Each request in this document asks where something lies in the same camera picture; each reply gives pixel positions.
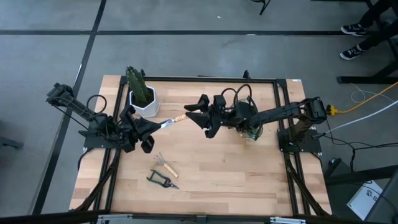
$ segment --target plant pot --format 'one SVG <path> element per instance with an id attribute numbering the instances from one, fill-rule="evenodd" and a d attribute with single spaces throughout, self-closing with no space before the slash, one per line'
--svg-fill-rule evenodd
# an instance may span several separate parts
<path id="1" fill-rule="evenodd" d="M 141 114 L 141 116 L 143 118 L 151 118 L 151 117 L 156 116 L 156 114 L 157 114 L 157 112 L 159 110 L 159 107 L 160 107 L 159 101 L 157 100 L 155 88 L 153 88 L 151 86 L 147 86 L 147 88 L 148 88 L 149 91 L 153 92 L 154 100 L 151 103 L 149 103 L 144 108 L 134 105 L 134 100 L 133 100 L 134 99 L 134 93 L 133 93 L 133 91 L 130 91 L 130 93 L 129 93 L 130 105 L 133 106 L 134 109 L 136 109 L 136 111 L 139 114 Z"/>

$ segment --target gray floor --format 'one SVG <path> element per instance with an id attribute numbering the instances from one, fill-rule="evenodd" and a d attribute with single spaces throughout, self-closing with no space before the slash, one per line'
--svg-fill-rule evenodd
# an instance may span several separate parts
<path id="1" fill-rule="evenodd" d="M 91 30 L 100 0 L 0 0 L 0 29 Z M 108 0 L 100 30 L 339 30 L 366 11 L 360 2 L 278 0 L 258 16 L 260 4 L 243 0 Z M 391 17 L 391 12 L 383 19 Z M 23 141 L 21 150 L 0 151 L 0 216 L 25 215 L 37 192 L 61 114 L 45 102 L 55 82 L 73 85 L 88 36 L 0 35 L 0 135 Z M 342 50 L 362 38 L 237 35 L 113 35 L 97 36 L 78 99 L 97 94 L 103 75 L 122 75 L 128 65 L 147 75 L 299 78 L 308 97 L 346 109 L 352 85 L 339 85 L 340 75 L 371 75 L 392 60 L 387 44 L 343 61 Z M 379 92 L 385 85 L 359 85 Z M 396 100 L 398 89 L 386 93 Z M 361 95 L 354 95 L 360 100 Z M 360 109 L 330 120 L 332 126 L 365 116 L 390 101 L 377 98 Z M 397 107 L 336 131 L 336 138 L 382 144 L 396 141 Z M 326 125 L 317 127 L 324 131 Z M 70 123 L 44 212 L 68 210 L 83 138 Z M 351 159 L 349 147 L 322 139 L 324 164 L 332 157 Z M 357 152 L 355 169 L 396 164 L 393 148 Z"/>

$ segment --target black sneaker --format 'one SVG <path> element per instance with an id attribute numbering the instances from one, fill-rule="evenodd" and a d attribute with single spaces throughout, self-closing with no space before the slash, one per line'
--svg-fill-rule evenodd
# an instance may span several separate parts
<path id="1" fill-rule="evenodd" d="M 340 29 L 345 34 L 362 37 L 366 33 L 367 28 L 362 27 L 360 24 L 353 24 L 349 26 L 342 26 Z"/>
<path id="2" fill-rule="evenodd" d="M 344 60 L 351 60 L 351 59 L 354 59 L 354 58 L 360 56 L 363 52 L 365 52 L 365 51 L 361 50 L 359 48 L 359 46 L 356 45 L 352 49 L 349 49 L 349 50 L 346 50 L 346 51 L 340 53 L 340 57 Z"/>

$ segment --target cactus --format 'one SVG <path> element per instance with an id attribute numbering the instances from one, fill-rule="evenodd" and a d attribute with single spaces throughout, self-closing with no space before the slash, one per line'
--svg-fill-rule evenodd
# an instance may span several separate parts
<path id="1" fill-rule="evenodd" d="M 138 72 L 135 68 L 131 66 L 127 67 L 127 82 L 130 89 L 134 93 L 134 97 L 136 98 L 137 102 L 148 103 L 148 101 L 150 100 L 150 94 L 142 77 L 142 72 Z"/>

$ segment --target wooden tabletop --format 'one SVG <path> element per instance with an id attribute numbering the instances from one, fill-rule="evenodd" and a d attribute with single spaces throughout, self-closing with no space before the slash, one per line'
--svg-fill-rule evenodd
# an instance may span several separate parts
<path id="1" fill-rule="evenodd" d="M 106 97 L 105 113 L 113 113 L 120 76 L 105 75 L 99 93 Z M 184 114 L 184 105 L 194 104 L 205 93 L 210 99 L 225 88 L 237 89 L 241 83 L 205 82 L 146 82 L 157 91 L 160 110 L 155 122 Z M 300 80 L 287 80 L 291 101 L 305 98 Z M 250 84 L 253 99 L 259 111 L 275 108 L 271 84 Z M 127 95 L 124 87 L 122 103 Z M 246 97 L 247 90 L 240 96 Z M 225 94 L 232 102 L 233 93 Z M 103 107 L 97 101 L 96 111 Z M 221 128 L 213 139 L 205 137 L 204 130 L 187 119 L 153 134 L 155 146 L 144 154 L 139 144 L 136 150 L 121 153 L 112 212 L 173 213 L 207 215 L 291 215 L 291 205 L 284 157 L 279 151 L 276 130 L 278 123 L 264 125 L 257 141 L 245 140 L 233 129 Z M 178 172 L 174 178 L 154 157 L 159 152 Z M 79 206 L 93 190 L 100 176 L 104 149 L 94 149 L 81 161 L 70 208 Z M 324 210 L 331 213 L 322 169 L 318 159 L 301 153 L 305 182 L 309 191 Z M 180 190 L 165 189 L 149 182 L 150 169 L 157 169 Z M 101 208 L 104 208 L 108 187 L 104 188 Z M 298 208 L 303 212 L 301 195 L 296 187 Z"/>

